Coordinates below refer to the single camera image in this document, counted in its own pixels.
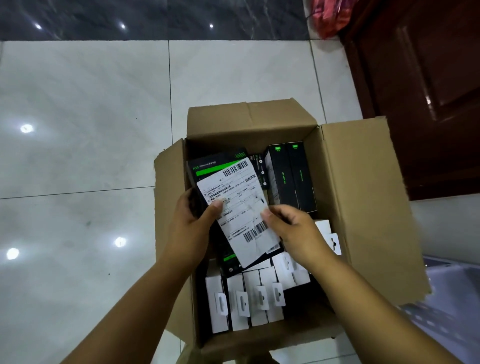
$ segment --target wooden door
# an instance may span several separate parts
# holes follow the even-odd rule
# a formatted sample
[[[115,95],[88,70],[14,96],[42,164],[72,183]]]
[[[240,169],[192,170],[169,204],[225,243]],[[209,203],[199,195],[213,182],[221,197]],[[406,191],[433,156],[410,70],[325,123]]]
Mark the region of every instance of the wooden door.
[[[360,0],[341,38],[410,198],[480,192],[480,1]]]

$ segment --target white tile floor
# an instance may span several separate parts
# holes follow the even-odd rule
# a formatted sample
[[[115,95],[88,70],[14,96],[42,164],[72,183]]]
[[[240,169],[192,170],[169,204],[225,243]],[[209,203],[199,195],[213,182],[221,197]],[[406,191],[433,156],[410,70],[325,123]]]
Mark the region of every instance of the white tile floor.
[[[153,160],[186,135],[189,106],[294,97],[319,123],[361,118],[345,53],[332,40],[1,47],[5,364],[59,362],[153,264]],[[10,248],[16,259],[7,259]],[[154,363],[179,354],[180,340],[166,332]],[[273,356],[359,363],[346,337]]]

